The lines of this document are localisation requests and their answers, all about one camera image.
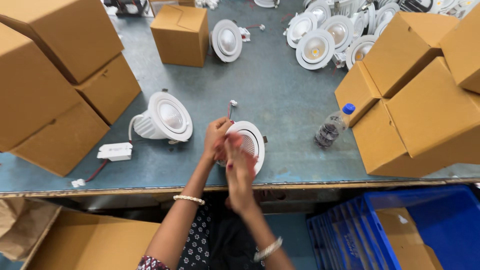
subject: blue-gray table surface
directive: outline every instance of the blue-gray table surface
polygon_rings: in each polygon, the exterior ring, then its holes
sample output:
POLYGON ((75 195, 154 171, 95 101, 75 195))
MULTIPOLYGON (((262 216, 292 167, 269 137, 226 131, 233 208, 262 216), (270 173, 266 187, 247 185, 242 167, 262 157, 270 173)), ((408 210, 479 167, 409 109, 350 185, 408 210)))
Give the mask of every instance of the blue-gray table surface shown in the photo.
MULTIPOLYGON (((250 6, 242 0, 224 0, 208 10, 209 29, 221 19, 239 26, 264 24, 266 29, 249 29, 251 41, 243 43, 240 57, 222 63, 206 57, 203 68, 163 65, 149 25, 153 18, 112 17, 127 59, 142 92, 135 98, 111 130, 67 177, 55 176, 11 154, 0 154, 0 194, 9 192, 72 190, 72 180, 86 179, 101 164, 96 158, 103 144, 128 141, 132 116, 146 110, 149 97, 167 88, 186 107, 193 122, 189 142, 169 145, 167 140, 150 140, 133 132, 132 160, 108 163, 78 189, 115 189, 184 186, 202 154, 208 123, 227 114, 231 99, 238 102, 231 118, 254 123, 268 138, 265 161, 255 183, 333 183, 338 181, 375 182, 397 177, 367 175, 351 130, 331 148, 319 149, 313 135, 328 114, 338 110, 334 91, 346 74, 332 62, 325 68, 302 68, 295 50, 282 35, 287 13, 302 11, 302 1, 283 1, 278 9, 250 6)), ((425 178, 476 178, 480 166, 456 164, 425 178)), ((224 170, 215 166, 207 185, 226 185, 224 170)))

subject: brown paper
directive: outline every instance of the brown paper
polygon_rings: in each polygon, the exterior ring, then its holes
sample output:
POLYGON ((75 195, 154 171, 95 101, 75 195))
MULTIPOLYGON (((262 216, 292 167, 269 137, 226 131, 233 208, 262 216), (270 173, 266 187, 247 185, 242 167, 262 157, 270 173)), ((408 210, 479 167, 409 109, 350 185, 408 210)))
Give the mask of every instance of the brown paper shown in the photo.
POLYGON ((0 252, 10 260, 27 257, 58 208, 23 198, 0 200, 0 252))

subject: cardboard box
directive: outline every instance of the cardboard box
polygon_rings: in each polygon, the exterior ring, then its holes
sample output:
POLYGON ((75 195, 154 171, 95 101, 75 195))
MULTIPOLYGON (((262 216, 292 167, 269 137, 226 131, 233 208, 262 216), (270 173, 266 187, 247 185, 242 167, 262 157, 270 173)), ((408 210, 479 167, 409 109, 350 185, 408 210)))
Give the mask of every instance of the cardboard box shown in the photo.
POLYGON ((439 42, 457 23, 453 16, 397 12, 363 59, 382 96, 393 97, 442 56, 439 42))
POLYGON ((206 9, 164 5, 150 29, 162 63, 204 66, 209 44, 206 9))
POLYGON ((159 226, 63 211, 22 270, 136 269, 159 226))
POLYGON ((141 91, 122 54, 84 83, 73 87, 109 125, 118 119, 141 91))
POLYGON ((7 152, 81 97, 35 43, 0 24, 0 152, 7 152))
POLYGON ((443 270, 433 249, 423 243, 406 208, 375 211, 402 269, 443 270))
POLYGON ((463 18, 440 41, 442 51, 458 86, 480 93, 480 5, 463 18))
POLYGON ((0 22, 32 39, 75 84, 123 50, 99 0, 0 1, 0 22))
POLYGON ((156 17, 163 5, 195 7, 195 0, 148 0, 153 16, 156 17))
POLYGON ((410 157, 386 109, 389 102, 378 101, 352 128, 367 174, 418 178, 451 165, 435 156, 410 157))
POLYGON ((335 90, 335 96, 340 108, 347 103, 355 105, 355 111, 350 115, 350 127, 353 127, 382 98, 362 61, 355 62, 335 90))
POLYGON ((411 157, 480 164, 480 95, 463 90, 438 57, 387 104, 411 157))
POLYGON ((108 130, 103 120, 81 100, 9 152, 65 176, 108 130))

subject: bangle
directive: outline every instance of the bangle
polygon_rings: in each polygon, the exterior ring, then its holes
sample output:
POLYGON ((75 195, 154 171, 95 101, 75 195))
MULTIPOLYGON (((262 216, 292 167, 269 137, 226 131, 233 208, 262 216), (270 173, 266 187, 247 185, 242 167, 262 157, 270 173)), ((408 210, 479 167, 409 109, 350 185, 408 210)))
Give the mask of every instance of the bangle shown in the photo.
POLYGON ((174 200, 178 200, 178 199, 190 200, 190 201, 197 202, 197 203, 200 204, 200 205, 205 205, 205 201, 204 201, 204 200, 201 200, 201 199, 195 198, 195 197, 185 196, 185 195, 175 195, 175 196, 173 196, 173 199, 174 199, 174 200))
POLYGON ((282 246, 282 242, 283 242, 282 237, 279 237, 273 244, 269 245, 266 249, 255 253, 253 260, 255 262, 259 262, 261 260, 266 259, 268 256, 270 256, 272 253, 274 253, 277 249, 279 249, 282 246))

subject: white wire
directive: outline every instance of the white wire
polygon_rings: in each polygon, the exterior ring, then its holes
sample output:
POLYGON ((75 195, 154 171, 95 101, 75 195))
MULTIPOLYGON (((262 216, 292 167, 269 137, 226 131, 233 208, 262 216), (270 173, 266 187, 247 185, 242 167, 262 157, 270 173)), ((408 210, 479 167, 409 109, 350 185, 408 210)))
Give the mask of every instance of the white wire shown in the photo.
POLYGON ((130 143, 132 143, 132 126, 133 126, 133 122, 135 122, 135 120, 137 118, 143 118, 144 115, 143 114, 137 114, 135 116, 132 117, 132 119, 130 120, 130 124, 128 125, 128 141, 130 143))

